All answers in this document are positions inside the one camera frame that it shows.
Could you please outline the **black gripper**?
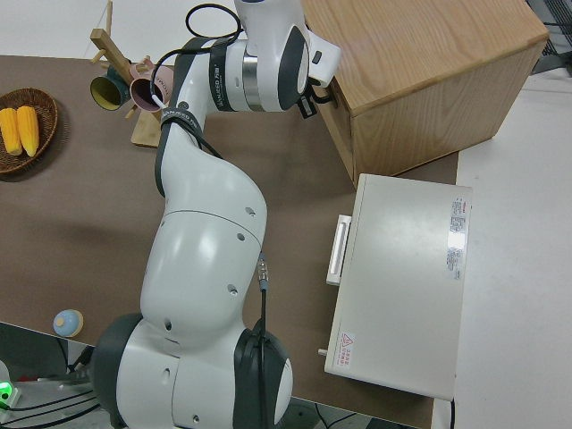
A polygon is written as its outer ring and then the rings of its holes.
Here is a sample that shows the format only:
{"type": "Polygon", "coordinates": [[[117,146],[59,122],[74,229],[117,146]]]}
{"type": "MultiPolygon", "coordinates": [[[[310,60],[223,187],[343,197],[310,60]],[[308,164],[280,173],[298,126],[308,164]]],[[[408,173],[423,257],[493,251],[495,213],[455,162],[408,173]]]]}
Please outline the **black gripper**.
{"type": "Polygon", "coordinates": [[[297,107],[302,118],[308,119],[317,115],[317,105],[325,105],[331,102],[336,103],[331,90],[329,88],[321,87],[318,80],[309,79],[304,92],[297,102],[297,107]]]}

